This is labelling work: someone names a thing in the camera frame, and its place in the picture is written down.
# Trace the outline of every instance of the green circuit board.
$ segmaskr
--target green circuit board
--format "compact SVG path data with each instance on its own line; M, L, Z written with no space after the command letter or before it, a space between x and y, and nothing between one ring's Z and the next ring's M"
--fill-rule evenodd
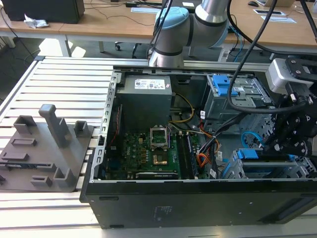
M181 179L179 155L177 150L176 133L168 136L168 149L151 148L150 133L126 133L123 139L121 154L110 158L106 170L106 179L127 180L135 179L140 172L176 173ZM154 143L164 143L164 133L155 134ZM199 139L191 136L192 150L196 156Z

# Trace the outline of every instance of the gray floor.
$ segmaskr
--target gray floor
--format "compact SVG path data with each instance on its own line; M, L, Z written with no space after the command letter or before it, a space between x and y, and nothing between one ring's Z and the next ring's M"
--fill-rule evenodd
M28 65L32 62L32 58L21 44L21 40L30 52L38 50L39 45L43 41L43 39L30 38L15 39L16 47L14 49L9 49L7 46L5 46L2 50L0 50L0 103L10 93L16 82L20 79L20 77L27 69ZM73 41L72 43L72 50L74 50L76 47L83 48L84 50L86 50L84 57L90 58L130 59L134 47L134 44L132 43L123 43L121 44L121 51L116 51L114 48L114 43L104 43L105 52L100 53L98 42ZM146 44L140 45L135 56L138 59L145 59L146 49ZM188 50L189 48L185 47L183 51L185 60L217 61L220 52L220 48L195 48L195 56L188 57ZM228 61L233 61L233 57L230 56ZM264 55L260 55L259 51L254 51L249 56L247 61L270 63L269 53L264 53Z

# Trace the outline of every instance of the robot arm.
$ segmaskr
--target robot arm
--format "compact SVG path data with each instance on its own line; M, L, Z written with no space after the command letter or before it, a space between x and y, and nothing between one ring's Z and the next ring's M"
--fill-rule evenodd
M196 7L195 14L189 14L185 8L171 7L157 36L149 66L183 67L184 46L220 45L227 35L227 4L228 0L204 0Z

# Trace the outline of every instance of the yellow wire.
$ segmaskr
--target yellow wire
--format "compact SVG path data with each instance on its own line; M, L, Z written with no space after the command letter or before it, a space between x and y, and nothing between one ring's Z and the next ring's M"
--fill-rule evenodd
M190 102L189 102L183 95L181 95L181 94L179 94L179 93L175 93L175 94L178 95L178 96L180 96L182 99L184 99L184 100L188 103L188 105L189 105L190 108L192 109L192 113L190 114L190 116L189 116L188 119L184 119L184 120L170 120L169 122L173 122L173 123L183 123L183 122L188 122L188 121L190 121L190 120L193 118L193 116L194 116L194 111L195 111L195 109L193 108L193 106L190 104Z

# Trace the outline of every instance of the floor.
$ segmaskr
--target floor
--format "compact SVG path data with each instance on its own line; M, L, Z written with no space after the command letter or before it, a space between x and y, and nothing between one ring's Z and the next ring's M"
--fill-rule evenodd
M16 47L10 49L7 46L0 49L0 103L10 93L16 82L23 75L27 67L32 62L32 58L21 42L25 44L28 50L33 53L43 56L61 56L61 51L58 42L54 39L30 39L22 38L15 39ZM73 41L70 44L72 55L74 57L90 57L90 58L131 58L131 53L134 47L132 43L121 44L121 51L116 51L114 43L105 42L105 52L99 52L98 42ZM135 56L138 59L145 59L147 45L140 45ZM195 48L194 57L188 57L189 48L185 47L183 51L185 60L202 60L202 61L217 61L220 48L207 49ZM253 51L247 62L270 63L269 53L260 55L260 51ZM229 56L228 61L233 61L233 57Z

